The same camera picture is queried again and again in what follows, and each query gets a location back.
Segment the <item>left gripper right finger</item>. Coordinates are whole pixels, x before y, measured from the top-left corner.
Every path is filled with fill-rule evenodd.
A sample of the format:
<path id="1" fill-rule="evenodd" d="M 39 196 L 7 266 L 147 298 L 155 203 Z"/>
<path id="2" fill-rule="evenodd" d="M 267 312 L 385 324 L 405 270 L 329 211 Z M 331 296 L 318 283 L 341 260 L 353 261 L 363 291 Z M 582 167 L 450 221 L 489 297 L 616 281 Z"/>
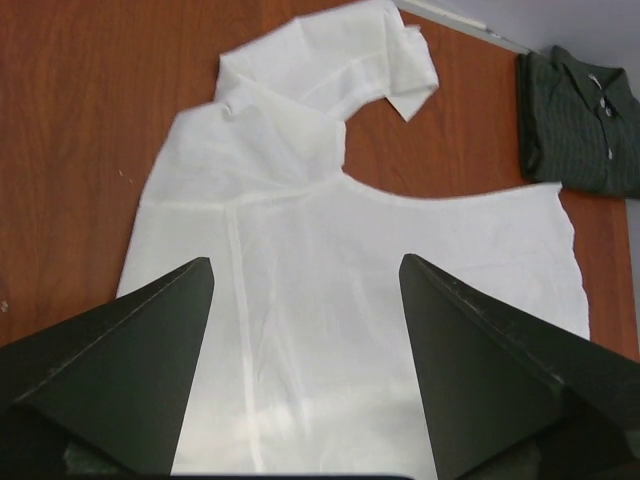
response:
<path id="1" fill-rule="evenodd" d="M 439 477 L 638 476 L 636 362 L 417 255 L 399 281 Z"/>

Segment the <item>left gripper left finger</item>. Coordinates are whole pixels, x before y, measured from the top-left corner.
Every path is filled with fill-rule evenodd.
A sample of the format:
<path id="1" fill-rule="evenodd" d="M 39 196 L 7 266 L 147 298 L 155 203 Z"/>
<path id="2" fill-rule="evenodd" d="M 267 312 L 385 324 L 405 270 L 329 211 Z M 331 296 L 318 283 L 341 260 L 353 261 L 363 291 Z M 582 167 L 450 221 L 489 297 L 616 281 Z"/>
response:
<path id="1" fill-rule="evenodd" d="M 213 291 L 199 257 L 4 346 L 2 473 L 169 474 Z"/>

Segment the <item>white long sleeve shirt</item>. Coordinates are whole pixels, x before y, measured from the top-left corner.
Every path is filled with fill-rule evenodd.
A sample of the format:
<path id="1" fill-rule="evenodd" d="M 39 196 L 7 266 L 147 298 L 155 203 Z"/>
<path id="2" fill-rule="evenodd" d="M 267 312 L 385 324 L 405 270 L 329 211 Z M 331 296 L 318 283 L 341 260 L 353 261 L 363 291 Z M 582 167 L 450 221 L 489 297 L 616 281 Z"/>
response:
<path id="1" fill-rule="evenodd" d="M 176 117 L 118 288 L 212 264 L 172 473 L 434 478 L 398 280 L 408 253 L 589 336 L 558 185 L 417 200 L 344 173 L 351 115 L 386 98 L 410 119 L 438 85 L 420 30 L 362 1 L 224 54 L 214 100 Z"/>

